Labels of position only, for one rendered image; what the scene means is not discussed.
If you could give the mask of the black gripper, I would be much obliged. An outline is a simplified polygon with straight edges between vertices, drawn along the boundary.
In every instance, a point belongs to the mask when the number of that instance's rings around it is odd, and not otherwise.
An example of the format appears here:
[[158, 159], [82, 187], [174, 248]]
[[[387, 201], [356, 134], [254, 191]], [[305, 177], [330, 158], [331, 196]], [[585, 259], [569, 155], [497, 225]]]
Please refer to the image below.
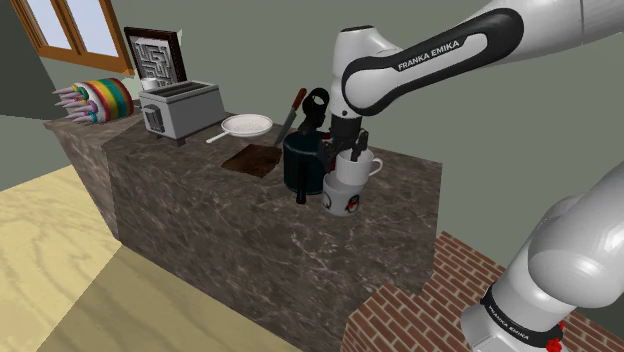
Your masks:
[[357, 162], [362, 152], [367, 149], [369, 133], [361, 128], [361, 124], [361, 117], [346, 119], [337, 115], [332, 116], [331, 134], [322, 135], [317, 150], [317, 158], [326, 172], [335, 168], [335, 158], [338, 153], [353, 147], [350, 160]]

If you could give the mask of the plain white mug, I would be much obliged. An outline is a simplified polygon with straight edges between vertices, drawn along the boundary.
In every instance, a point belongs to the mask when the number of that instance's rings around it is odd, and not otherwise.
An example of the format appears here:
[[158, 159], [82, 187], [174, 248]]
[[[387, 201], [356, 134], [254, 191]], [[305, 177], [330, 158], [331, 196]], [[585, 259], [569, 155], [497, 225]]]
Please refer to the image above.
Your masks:
[[352, 149], [340, 152], [336, 157], [336, 178], [343, 184], [363, 186], [370, 176], [375, 175], [383, 168], [383, 161], [374, 156], [369, 149], [363, 150], [352, 160]]

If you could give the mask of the white mug with penguin print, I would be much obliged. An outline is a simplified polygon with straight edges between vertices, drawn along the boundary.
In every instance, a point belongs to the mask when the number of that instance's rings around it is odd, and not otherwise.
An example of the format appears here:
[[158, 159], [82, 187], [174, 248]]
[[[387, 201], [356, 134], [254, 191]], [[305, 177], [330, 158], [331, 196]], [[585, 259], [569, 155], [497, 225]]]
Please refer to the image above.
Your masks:
[[332, 215], [346, 217], [355, 214], [361, 205], [363, 186], [351, 186], [340, 182], [335, 172], [327, 173], [323, 179], [324, 209]]

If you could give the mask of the brown square mat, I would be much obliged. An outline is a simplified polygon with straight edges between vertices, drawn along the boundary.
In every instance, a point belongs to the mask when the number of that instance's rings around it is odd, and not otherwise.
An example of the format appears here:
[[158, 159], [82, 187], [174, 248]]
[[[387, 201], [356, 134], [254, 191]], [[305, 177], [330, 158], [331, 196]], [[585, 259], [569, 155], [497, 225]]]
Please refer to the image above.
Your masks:
[[282, 150], [275, 146], [249, 144], [226, 160], [221, 167], [263, 178], [279, 163]]

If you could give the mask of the silver toaster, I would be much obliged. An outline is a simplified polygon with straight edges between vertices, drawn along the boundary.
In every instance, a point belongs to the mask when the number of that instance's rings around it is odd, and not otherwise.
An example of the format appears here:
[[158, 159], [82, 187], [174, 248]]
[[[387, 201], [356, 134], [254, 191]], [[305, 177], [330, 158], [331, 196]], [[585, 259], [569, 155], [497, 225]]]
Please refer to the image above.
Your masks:
[[177, 146], [226, 118], [219, 86], [196, 80], [139, 92], [146, 130]]

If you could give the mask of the brick patterned robot stand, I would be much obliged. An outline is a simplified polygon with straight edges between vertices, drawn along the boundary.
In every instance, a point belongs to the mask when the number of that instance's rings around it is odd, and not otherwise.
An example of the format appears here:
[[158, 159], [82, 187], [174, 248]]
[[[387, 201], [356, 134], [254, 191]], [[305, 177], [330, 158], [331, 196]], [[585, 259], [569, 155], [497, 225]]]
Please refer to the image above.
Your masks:
[[348, 318], [340, 352], [624, 352], [616, 337], [541, 291], [523, 245], [501, 267], [448, 233], [418, 293], [379, 288]]

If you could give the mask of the framed maze picture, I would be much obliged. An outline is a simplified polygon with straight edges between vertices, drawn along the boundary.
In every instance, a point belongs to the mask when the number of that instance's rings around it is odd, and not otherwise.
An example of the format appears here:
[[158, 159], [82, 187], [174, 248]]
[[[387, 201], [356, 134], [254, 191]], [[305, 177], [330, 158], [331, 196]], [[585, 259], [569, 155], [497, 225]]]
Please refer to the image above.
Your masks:
[[187, 80], [181, 52], [181, 30], [126, 26], [123, 31], [140, 80], [154, 79], [157, 87]]

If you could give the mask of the rainbow striped spiked toy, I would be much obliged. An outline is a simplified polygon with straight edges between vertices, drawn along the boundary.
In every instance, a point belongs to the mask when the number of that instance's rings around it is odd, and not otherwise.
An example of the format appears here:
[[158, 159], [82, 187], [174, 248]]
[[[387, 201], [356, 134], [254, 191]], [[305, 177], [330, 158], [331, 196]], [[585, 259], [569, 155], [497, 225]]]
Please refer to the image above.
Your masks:
[[73, 83], [54, 91], [56, 106], [72, 108], [66, 116], [73, 122], [107, 123], [134, 114], [133, 99], [125, 85], [115, 78]]

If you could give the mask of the wooden framed window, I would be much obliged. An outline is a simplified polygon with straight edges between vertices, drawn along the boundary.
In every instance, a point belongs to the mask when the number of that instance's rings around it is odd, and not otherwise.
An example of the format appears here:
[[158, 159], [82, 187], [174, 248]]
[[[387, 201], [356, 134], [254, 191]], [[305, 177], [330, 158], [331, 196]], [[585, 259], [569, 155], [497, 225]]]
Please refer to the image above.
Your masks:
[[134, 74], [111, 0], [9, 0], [41, 57]]

